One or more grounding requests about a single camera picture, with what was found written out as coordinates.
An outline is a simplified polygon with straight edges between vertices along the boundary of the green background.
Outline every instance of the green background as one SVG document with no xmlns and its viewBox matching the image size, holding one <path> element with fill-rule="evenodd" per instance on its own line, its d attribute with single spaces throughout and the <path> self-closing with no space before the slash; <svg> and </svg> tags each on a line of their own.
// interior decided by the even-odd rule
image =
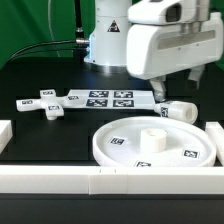
<svg viewBox="0 0 224 224">
<path fill-rule="evenodd" d="M 211 0 L 211 5 L 224 15 L 223 0 Z M 51 8 L 55 40 L 75 39 L 74 1 L 52 0 Z M 88 37 L 95 26 L 95 1 L 81 0 L 81 9 L 85 36 Z M 48 0 L 0 0 L 0 67 L 17 50 L 51 40 Z M 70 52 L 60 52 L 60 55 L 72 56 Z M 57 56 L 57 54 L 38 53 L 35 56 Z M 223 64 L 224 59 L 219 62 L 220 66 Z"/>
</svg>

